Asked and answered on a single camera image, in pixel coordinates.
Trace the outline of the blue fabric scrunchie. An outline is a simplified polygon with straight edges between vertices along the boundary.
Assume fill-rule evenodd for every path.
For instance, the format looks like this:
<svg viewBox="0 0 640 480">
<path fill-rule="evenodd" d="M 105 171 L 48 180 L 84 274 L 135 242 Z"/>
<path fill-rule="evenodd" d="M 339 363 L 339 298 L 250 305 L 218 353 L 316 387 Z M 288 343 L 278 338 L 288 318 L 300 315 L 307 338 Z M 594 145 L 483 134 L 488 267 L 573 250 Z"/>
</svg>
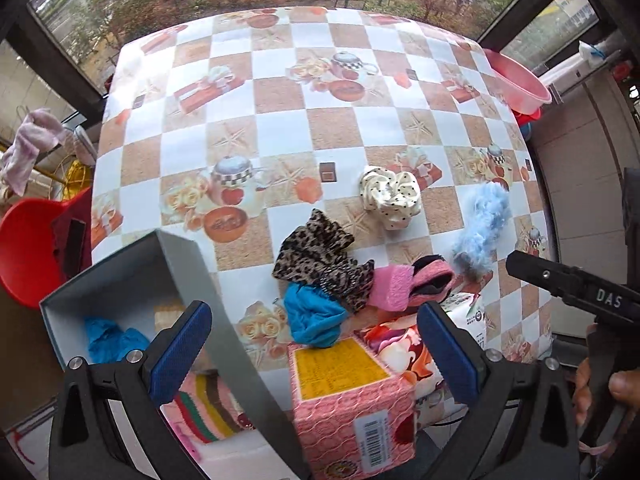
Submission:
<svg viewBox="0 0 640 480">
<path fill-rule="evenodd" d="M 121 361 L 130 351 L 145 350 L 150 344 L 149 339 L 135 328 L 122 330 L 106 318 L 85 318 L 85 331 L 89 356 L 94 364 Z"/>
<path fill-rule="evenodd" d="M 283 302 L 296 344 L 325 349 L 337 342 L 348 312 L 322 289 L 290 283 Z"/>
</svg>

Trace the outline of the light blue fluffy scrunchie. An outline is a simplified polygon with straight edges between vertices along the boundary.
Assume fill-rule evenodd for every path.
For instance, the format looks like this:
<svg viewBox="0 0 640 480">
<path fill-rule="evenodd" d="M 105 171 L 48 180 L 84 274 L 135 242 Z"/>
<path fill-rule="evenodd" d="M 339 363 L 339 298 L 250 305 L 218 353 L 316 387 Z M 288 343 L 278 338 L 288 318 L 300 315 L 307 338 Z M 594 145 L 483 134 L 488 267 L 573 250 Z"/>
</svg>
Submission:
<svg viewBox="0 0 640 480">
<path fill-rule="evenodd" d="M 460 274 L 478 281 L 488 272 L 491 254 L 510 218 L 509 192 L 498 182 L 484 183 L 473 195 L 471 217 L 452 248 L 452 265 Z"/>
</svg>

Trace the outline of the cream polka dot scrunchie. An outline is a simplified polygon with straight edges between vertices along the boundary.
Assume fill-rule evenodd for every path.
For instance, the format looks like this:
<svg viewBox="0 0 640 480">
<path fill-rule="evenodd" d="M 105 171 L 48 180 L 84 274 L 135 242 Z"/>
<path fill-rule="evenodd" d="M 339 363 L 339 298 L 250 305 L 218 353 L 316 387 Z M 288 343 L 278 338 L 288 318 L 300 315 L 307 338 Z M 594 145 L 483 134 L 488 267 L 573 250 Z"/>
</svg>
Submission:
<svg viewBox="0 0 640 480">
<path fill-rule="evenodd" d="M 360 176 L 359 193 L 363 209 L 386 231 L 405 229 L 422 209 L 419 183 L 409 171 L 367 166 Z"/>
</svg>

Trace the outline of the striped pink cloth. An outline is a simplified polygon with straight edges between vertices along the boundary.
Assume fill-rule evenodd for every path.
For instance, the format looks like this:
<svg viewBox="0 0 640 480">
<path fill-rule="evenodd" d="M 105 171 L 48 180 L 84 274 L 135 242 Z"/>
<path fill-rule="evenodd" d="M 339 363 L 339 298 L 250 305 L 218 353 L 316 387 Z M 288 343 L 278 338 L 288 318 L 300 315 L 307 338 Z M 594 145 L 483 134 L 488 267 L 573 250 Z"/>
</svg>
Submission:
<svg viewBox="0 0 640 480">
<path fill-rule="evenodd" d="M 160 411 L 198 463 L 203 460 L 203 446 L 255 429 L 216 370 L 186 374 L 174 398 Z"/>
</svg>

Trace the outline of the grey cardboard box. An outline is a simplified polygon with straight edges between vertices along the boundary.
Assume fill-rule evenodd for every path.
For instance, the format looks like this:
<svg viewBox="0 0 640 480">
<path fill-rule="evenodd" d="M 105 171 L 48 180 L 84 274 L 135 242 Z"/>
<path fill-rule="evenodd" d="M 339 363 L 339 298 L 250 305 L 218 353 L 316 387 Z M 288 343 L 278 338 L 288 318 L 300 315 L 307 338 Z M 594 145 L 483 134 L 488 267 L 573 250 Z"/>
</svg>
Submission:
<svg viewBox="0 0 640 480">
<path fill-rule="evenodd" d="M 282 462 L 295 477 L 309 479 L 295 429 L 279 404 L 290 388 L 273 394 L 250 362 L 192 240 L 161 230 L 149 232 L 55 289 L 40 301 L 40 310 L 58 362 L 66 365 L 76 356 L 88 356 L 88 316 L 107 318 L 153 338 L 157 307 L 186 307 L 193 300 L 204 301 L 212 310 L 205 355 Z"/>
</svg>

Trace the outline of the pink and black sock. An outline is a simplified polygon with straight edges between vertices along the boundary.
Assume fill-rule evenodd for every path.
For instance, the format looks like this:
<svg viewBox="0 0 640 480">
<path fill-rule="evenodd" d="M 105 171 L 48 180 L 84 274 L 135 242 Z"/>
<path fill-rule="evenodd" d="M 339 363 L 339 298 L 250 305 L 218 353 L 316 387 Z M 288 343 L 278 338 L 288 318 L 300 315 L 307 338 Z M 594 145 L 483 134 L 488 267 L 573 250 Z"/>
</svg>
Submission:
<svg viewBox="0 0 640 480">
<path fill-rule="evenodd" d="M 409 308 L 420 307 L 427 301 L 442 302 L 450 295 L 456 274 L 441 255 L 423 256 L 412 267 Z"/>
</svg>

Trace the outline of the blue plastic basin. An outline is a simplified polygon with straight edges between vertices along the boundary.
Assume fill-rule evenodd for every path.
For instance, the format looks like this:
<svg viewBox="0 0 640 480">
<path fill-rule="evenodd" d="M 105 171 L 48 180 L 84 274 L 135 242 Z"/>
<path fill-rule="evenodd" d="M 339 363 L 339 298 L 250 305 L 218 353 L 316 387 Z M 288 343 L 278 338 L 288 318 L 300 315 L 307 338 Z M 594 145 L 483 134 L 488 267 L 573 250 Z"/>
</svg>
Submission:
<svg viewBox="0 0 640 480">
<path fill-rule="evenodd" d="M 533 135 L 533 124 L 526 122 L 526 124 L 520 125 L 520 131 L 524 141 L 528 143 Z"/>
</svg>

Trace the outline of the pink box yellow label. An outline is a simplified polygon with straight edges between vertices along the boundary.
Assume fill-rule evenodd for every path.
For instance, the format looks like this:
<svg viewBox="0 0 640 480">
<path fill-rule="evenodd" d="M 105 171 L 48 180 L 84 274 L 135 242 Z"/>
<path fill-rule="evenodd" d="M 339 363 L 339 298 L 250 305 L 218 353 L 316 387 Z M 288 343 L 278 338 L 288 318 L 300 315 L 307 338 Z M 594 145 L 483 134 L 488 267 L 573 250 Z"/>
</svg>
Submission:
<svg viewBox="0 0 640 480">
<path fill-rule="evenodd" d="M 358 338 L 288 347 L 293 422 L 315 479 L 367 479 L 416 456 L 416 396 Z"/>
</svg>

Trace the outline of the red plastic bucket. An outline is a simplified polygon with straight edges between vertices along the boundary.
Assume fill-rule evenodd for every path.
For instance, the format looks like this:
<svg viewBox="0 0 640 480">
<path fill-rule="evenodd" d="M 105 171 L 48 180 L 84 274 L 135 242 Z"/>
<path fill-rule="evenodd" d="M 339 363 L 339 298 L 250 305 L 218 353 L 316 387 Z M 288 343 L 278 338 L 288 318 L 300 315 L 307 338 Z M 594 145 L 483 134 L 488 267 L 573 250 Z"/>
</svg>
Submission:
<svg viewBox="0 0 640 480">
<path fill-rule="evenodd" d="M 530 122 L 536 122 L 541 118 L 541 109 L 537 108 L 532 114 L 523 114 L 514 110 L 514 116 L 518 125 L 523 127 Z"/>
</svg>

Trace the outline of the pink plastic basin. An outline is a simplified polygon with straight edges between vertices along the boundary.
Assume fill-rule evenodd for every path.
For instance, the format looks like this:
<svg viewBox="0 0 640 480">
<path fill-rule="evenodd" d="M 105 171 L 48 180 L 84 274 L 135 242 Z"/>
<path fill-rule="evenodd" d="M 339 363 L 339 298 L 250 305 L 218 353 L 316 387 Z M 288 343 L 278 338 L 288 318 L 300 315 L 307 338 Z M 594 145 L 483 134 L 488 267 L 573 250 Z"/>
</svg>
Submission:
<svg viewBox="0 0 640 480">
<path fill-rule="evenodd" d="M 552 102 L 551 93 L 528 68 L 499 52 L 484 50 L 506 105 L 514 112 L 533 115 Z"/>
</svg>

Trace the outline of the red plastic chair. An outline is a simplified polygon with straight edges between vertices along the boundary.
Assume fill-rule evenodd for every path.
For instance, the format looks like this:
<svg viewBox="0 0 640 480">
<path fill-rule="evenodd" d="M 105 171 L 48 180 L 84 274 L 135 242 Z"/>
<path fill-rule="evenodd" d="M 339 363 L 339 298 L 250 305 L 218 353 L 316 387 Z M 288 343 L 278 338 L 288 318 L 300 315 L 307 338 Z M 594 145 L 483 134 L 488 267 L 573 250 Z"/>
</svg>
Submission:
<svg viewBox="0 0 640 480">
<path fill-rule="evenodd" d="M 1 285 L 23 307 L 91 266 L 91 188 L 71 200 L 24 198 L 1 220 Z"/>
</svg>

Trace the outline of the leopard print scrunchie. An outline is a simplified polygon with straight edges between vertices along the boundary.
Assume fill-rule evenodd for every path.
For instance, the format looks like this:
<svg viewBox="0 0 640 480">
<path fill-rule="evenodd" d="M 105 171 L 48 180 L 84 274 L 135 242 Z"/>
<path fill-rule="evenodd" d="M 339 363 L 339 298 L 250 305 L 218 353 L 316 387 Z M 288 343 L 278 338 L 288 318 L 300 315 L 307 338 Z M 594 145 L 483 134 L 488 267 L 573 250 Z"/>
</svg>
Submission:
<svg viewBox="0 0 640 480">
<path fill-rule="evenodd" d="M 375 262 L 360 263 L 348 253 L 355 237 L 326 214 L 314 208 L 308 221 L 281 244 L 272 276 L 321 289 L 353 314 L 368 303 Z"/>
</svg>

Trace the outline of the checkered patterned tablecloth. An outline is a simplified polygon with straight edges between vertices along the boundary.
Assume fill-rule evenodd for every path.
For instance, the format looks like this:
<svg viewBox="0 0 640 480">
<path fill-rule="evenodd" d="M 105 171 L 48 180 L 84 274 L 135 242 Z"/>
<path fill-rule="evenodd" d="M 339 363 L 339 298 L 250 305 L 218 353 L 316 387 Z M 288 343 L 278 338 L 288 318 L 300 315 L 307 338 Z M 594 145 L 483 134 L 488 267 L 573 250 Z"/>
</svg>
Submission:
<svg viewBox="0 0 640 480">
<path fill-rule="evenodd" d="M 367 166 L 409 171 L 420 214 L 386 231 L 363 209 Z M 378 266 L 450 258 L 487 182 L 511 218 L 488 272 L 464 283 L 485 339 L 512 361 L 551 344 L 550 297 L 506 256 L 548 252 L 537 177 L 483 49 L 405 18 L 270 8 L 154 32 L 120 52 L 93 180 L 92 256 L 163 229 L 201 249 L 230 321 L 273 394 L 288 386 L 280 246 L 314 208 Z"/>
</svg>

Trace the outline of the pink cloth on rail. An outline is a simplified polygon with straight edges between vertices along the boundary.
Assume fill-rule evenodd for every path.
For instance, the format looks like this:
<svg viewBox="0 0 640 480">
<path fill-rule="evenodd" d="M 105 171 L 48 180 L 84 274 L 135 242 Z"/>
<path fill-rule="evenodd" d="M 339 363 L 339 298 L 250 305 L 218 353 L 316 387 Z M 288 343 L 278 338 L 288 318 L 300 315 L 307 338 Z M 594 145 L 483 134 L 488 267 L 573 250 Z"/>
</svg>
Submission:
<svg viewBox="0 0 640 480">
<path fill-rule="evenodd" d="M 50 110 L 29 112 L 17 128 L 11 146 L 1 157 L 1 181 L 17 196 L 23 196 L 38 156 L 60 145 L 66 130 Z"/>
</svg>

